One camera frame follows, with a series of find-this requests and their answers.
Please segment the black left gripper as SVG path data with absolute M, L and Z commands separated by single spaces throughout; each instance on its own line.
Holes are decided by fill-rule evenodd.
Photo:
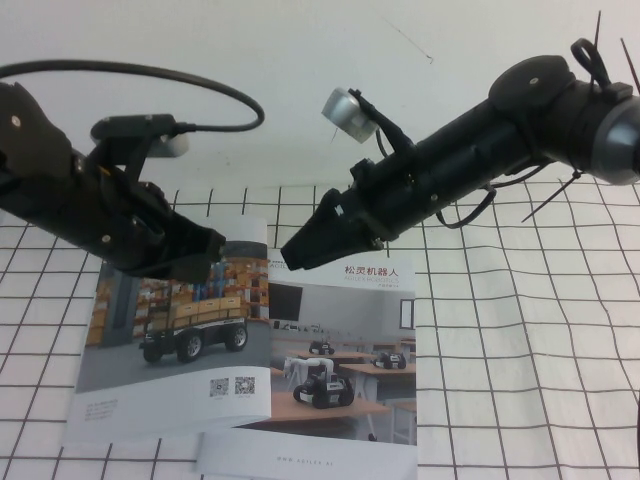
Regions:
M 83 158 L 53 162 L 53 233 L 131 277 L 182 283 L 203 283 L 226 244 L 171 211 L 155 184 Z

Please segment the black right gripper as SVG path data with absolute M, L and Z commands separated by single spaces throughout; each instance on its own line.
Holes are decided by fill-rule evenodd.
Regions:
M 311 218 L 282 247 L 290 270 L 310 270 L 372 251 L 427 216 L 433 202 L 428 156 L 415 144 L 350 169 L 344 191 L 329 190 Z

